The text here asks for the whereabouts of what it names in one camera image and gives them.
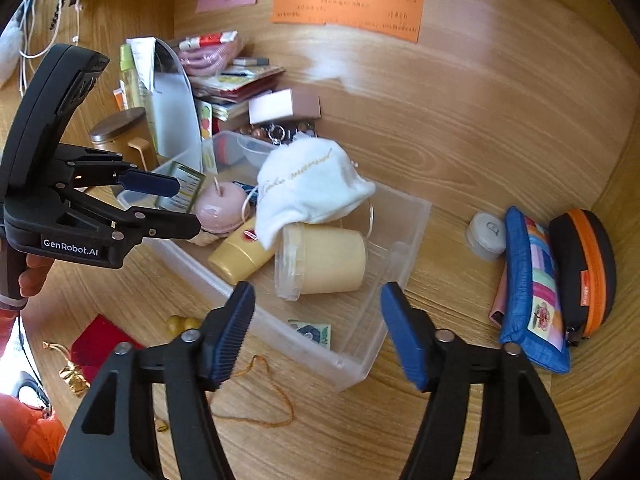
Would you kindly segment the orange sleeve forearm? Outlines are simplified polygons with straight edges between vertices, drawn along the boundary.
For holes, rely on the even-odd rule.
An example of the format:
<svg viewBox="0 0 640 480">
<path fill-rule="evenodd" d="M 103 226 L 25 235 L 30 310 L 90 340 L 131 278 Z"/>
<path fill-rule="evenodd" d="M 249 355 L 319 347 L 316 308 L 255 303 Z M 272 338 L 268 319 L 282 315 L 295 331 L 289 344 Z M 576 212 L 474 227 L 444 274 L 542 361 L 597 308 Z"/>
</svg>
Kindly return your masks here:
<svg viewBox="0 0 640 480">
<path fill-rule="evenodd" d="M 30 469 L 40 479 L 50 479 L 66 434 L 55 412 L 47 415 L 41 408 L 2 393 L 1 423 Z"/>
</svg>

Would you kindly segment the person's left hand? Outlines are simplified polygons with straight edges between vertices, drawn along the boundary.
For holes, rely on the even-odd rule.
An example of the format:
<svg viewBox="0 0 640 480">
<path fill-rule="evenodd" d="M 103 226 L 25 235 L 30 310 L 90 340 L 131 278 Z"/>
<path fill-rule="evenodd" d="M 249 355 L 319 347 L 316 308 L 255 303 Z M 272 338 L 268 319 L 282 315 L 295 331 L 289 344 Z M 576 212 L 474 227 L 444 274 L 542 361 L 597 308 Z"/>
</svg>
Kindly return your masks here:
<svg viewBox="0 0 640 480">
<path fill-rule="evenodd" d="M 37 255 L 26 256 L 26 270 L 18 278 L 23 297 L 29 298 L 40 293 L 53 263 L 54 260 L 51 258 Z"/>
</svg>

